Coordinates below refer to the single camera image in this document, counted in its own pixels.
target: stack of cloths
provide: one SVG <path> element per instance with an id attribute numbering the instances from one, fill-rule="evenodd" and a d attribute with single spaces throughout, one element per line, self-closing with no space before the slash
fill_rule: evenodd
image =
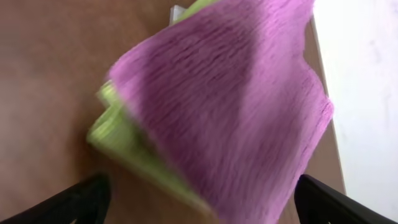
<path id="1" fill-rule="evenodd" d="M 118 147 L 226 223 L 276 223 L 333 112 L 302 56 L 312 4 L 221 0 L 123 55 Z"/>

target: green towel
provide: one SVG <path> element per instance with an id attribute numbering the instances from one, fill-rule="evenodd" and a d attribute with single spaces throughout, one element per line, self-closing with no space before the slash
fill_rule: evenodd
<path id="1" fill-rule="evenodd" d="M 197 0 L 176 22 L 188 18 L 213 2 L 215 0 Z M 101 87 L 98 97 L 108 108 L 91 127 L 88 142 L 180 200 L 206 211 L 210 210 L 207 203 L 159 159 L 155 150 L 151 149 L 145 134 L 127 115 L 111 82 Z"/>

